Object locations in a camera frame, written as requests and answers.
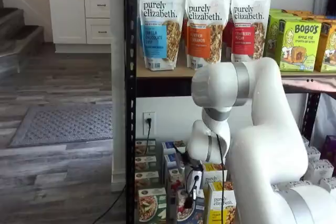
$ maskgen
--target granola bag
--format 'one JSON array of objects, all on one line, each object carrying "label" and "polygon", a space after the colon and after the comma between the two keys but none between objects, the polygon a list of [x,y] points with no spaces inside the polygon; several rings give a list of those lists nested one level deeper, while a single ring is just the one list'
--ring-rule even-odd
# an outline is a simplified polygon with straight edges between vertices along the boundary
[{"label": "granola bag", "polygon": [[187,66],[198,69],[220,62],[230,0],[186,0],[185,10],[188,17]]},{"label": "granola bag", "polygon": [[180,44],[185,0],[140,0],[146,68],[173,70]]},{"label": "granola bag", "polygon": [[263,56],[271,0],[232,0],[232,61]]}]

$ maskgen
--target bobo's logo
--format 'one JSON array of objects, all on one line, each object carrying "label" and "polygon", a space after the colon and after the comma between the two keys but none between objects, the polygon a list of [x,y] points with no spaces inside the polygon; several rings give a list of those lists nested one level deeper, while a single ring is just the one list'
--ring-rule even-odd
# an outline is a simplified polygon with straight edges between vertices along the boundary
[{"label": "bobo's logo", "polygon": [[315,26],[315,25],[296,25],[295,33],[316,34],[318,32],[318,28],[319,26]]}]

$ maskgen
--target wooden floor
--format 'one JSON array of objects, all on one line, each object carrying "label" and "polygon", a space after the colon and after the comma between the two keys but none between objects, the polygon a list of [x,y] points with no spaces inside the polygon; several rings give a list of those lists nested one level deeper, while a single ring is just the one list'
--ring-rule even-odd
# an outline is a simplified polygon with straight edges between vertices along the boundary
[{"label": "wooden floor", "polygon": [[[29,106],[111,103],[110,55],[55,54],[0,80],[0,223],[92,223],[111,193],[112,141],[7,148]],[[99,223],[124,223],[124,197]]]}]

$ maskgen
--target baseboard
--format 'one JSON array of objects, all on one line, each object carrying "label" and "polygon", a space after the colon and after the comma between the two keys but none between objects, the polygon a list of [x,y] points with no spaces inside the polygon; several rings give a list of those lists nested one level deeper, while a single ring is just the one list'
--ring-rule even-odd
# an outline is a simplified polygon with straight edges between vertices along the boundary
[{"label": "baseboard", "polygon": [[91,44],[55,44],[56,52],[68,54],[110,54],[111,45],[91,45]]}]

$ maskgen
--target cabinet door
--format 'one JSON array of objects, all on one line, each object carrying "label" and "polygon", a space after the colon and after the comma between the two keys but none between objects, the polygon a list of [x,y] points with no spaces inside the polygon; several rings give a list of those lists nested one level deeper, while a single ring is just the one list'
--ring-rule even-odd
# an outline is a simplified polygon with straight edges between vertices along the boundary
[{"label": "cabinet door", "polygon": [[87,18],[110,18],[110,0],[85,0]]},{"label": "cabinet door", "polygon": [[86,44],[84,0],[50,0],[54,43]]}]

